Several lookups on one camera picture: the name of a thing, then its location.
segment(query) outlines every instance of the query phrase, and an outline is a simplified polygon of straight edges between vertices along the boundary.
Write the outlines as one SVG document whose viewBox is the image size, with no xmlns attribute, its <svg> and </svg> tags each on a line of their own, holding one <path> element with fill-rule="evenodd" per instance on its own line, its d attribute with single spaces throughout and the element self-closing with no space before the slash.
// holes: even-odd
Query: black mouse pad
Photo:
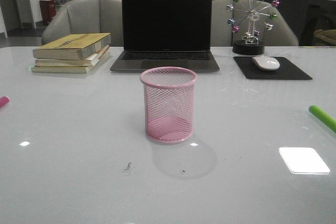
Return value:
<svg viewBox="0 0 336 224">
<path fill-rule="evenodd" d="M 312 80 L 309 75 L 299 69 L 285 57 L 275 57 L 280 67 L 277 70 L 260 70 L 251 56 L 233 57 L 247 79 L 258 80 Z"/>
</svg>

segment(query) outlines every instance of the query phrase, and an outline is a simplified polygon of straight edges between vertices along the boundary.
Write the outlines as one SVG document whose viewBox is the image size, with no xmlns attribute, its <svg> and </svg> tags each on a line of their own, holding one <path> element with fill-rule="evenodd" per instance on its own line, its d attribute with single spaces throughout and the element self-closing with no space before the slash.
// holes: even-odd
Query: laptop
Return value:
<svg viewBox="0 0 336 224">
<path fill-rule="evenodd" d="M 212 0 L 122 0 L 124 51 L 111 71 L 218 71 L 210 52 Z"/>
</svg>

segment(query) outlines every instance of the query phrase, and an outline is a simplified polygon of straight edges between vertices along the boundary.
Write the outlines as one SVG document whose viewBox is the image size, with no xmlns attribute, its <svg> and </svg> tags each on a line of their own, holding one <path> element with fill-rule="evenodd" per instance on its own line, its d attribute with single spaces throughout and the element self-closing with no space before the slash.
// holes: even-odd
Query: pencil holder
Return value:
<svg viewBox="0 0 336 224">
<path fill-rule="evenodd" d="M 194 83 L 197 75 L 178 67 L 152 68 L 140 76 L 144 84 L 147 136 L 178 143 L 193 133 Z"/>
</svg>

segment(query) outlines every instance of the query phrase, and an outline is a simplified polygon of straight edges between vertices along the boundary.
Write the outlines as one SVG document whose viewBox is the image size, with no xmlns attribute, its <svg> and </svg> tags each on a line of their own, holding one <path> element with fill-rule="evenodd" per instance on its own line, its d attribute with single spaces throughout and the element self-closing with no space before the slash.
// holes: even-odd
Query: stack of books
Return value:
<svg viewBox="0 0 336 224">
<path fill-rule="evenodd" d="M 39 73 L 87 73 L 106 54 L 110 33 L 70 34 L 33 50 Z"/>
</svg>

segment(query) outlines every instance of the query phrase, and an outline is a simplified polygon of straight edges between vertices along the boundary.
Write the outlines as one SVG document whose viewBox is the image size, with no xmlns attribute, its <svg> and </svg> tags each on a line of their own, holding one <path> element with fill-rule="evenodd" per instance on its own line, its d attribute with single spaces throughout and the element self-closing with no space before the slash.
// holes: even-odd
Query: debris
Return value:
<svg viewBox="0 0 336 224">
<path fill-rule="evenodd" d="M 127 164 L 126 169 L 124 169 L 124 170 L 129 170 L 129 169 L 131 168 L 131 164 L 132 164 L 132 162 L 129 162 L 129 163 Z"/>
</svg>

